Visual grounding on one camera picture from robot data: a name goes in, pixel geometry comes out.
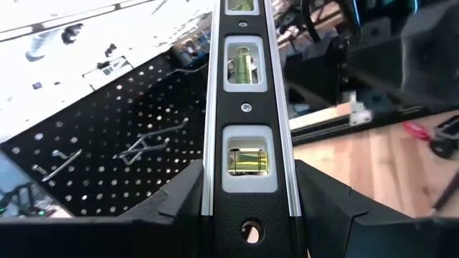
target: pegboard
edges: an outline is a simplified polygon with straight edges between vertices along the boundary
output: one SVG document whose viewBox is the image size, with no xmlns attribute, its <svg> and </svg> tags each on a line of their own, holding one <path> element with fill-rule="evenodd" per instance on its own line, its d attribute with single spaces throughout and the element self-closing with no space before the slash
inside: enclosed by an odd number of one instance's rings
<svg viewBox="0 0 459 258">
<path fill-rule="evenodd" d="M 193 73 L 172 72 L 167 59 L 155 57 L 8 140 L 1 149 L 73 216 L 122 214 L 191 160 L 202 158 L 207 90 L 202 70 L 207 66 Z M 184 120 L 182 129 L 145 139 L 149 146 L 166 143 L 161 150 L 145 151 L 129 166 L 116 158 L 139 134 Z M 67 161 L 59 173 L 42 181 Z"/>
</svg>

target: white bracket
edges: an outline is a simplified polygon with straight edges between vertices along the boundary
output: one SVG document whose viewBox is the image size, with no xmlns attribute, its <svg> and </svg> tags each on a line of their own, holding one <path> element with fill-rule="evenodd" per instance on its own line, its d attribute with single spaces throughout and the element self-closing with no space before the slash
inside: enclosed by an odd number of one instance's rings
<svg viewBox="0 0 459 258">
<path fill-rule="evenodd" d="M 373 113 L 367 110 L 362 102 L 357 101 L 355 92 L 349 93 L 349 102 L 351 104 L 351 115 L 349 116 L 349 125 L 362 125 L 370 123 L 373 120 Z"/>
</svg>

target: workbench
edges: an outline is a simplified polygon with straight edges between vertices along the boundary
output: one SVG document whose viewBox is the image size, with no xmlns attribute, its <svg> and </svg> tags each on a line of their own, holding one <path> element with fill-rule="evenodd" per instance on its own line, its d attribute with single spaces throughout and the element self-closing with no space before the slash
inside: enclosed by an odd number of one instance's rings
<svg viewBox="0 0 459 258">
<path fill-rule="evenodd" d="M 349 105 L 305 115 L 290 121 L 298 128 L 349 114 Z M 415 122 L 428 130 L 459 111 L 432 115 Z M 300 159 L 348 184 L 358 192 L 411 217 L 429 216 L 459 162 L 435 156 L 428 143 L 413 138 L 401 124 L 296 146 Z M 439 212 L 459 216 L 459 191 Z"/>
</svg>

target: pegboard hook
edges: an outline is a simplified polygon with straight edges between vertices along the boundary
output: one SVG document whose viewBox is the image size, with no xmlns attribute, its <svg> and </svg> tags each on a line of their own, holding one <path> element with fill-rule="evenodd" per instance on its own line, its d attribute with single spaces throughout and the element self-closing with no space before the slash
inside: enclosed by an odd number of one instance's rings
<svg viewBox="0 0 459 258">
<path fill-rule="evenodd" d="M 48 174 L 48 171 L 44 170 L 42 167 L 38 166 L 37 164 L 34 164 L 32 166 L 32 170 L 40 172 L 44 176 L 44 178 L 42 179 L 42 182 L 46 182 L 46 181 L 50 180 L 51 178 L 55 177 L 57 175 L 57 173 L 62 171 L 62 169 L 64 169 L 72 161 L 74 161 L 76 158 L 78 158 L 78 156 L 81 153 L 82 153 L 82 149 L 78 150 L 77 152 L 74 152 L 74 153 L 70 154 L 70 156 L 67 156 L 64 153 L 62 153 L 60 150 L 54 150 L 54 151 L 52 151 L 51 156 L 60 157 L 63 160 L 65 160 L 65 162 L 59 168 L 56 168 L 55 171 L 53 171 L 51 174 Z"/>
<path fill-rule="evenodd" d="M 128 150 L 125 150 L 125 151 L 122 151 L 120 154 L 118 155 L 114 155 L 113 156 L 113 159 L 116 159 L 116 158 L 120 158 L 127 166 L 130 166 L 132 165 L 134 162 L 137 161 L 137 159 L 142 156 L 143 153 L 145 153 L 146 151 L 159 151 L 159 150 L 163 150 L 167 147 L 167 145 L 169 144 L 169 138 L 166 138 L 163 142 L 163 144 L 161 145 L 155 145 L 155 146 L 149 146 L 146 142 L 145 142 L 145 139 L 146 138 L 150 138 L 151 136 L 154 136 L 154 135 L 159 135 L 159 134 L 162 134 L 162 133 L 167 133 L 167 132 L 171 132 L 171 131 L 175 131 L 175 130 L 180 130 L 182 129 L 186 123 L 188 122 L 188 118 L 185 118 L 183 120 L 183 122 L 178 125 L 178 126 L 173 126 L 173 127 L 170 127 L 170 128 L 166 128 L 166 129 L 162 129 L 162 130 L 157 130 L 157 131 L 154 131 L 154 132 L 151 132 L 151 133 L 144 133 L 144 134 L 139 134 L 138 135 L 138 140 L 128 149 Z M 126 158 L 127 155 L 129 154 L 135 154 L 134 157 L 130 160 L 128 160 Z"/>
</svg>

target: screw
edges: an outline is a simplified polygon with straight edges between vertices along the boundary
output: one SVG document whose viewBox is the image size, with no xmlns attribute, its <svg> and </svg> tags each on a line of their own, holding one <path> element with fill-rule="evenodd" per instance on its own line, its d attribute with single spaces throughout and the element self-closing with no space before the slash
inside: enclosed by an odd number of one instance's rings
<svg viewBox="0 0 459 258">
<path fill-rule="evenodd" d="M 249 103 L 244 103 L 244 104 L 241 105 L 241 109 L 244 112 L 250 112 L 250 111 L 252 111 L 252 105 L 249 104 Z"/>
</svg>

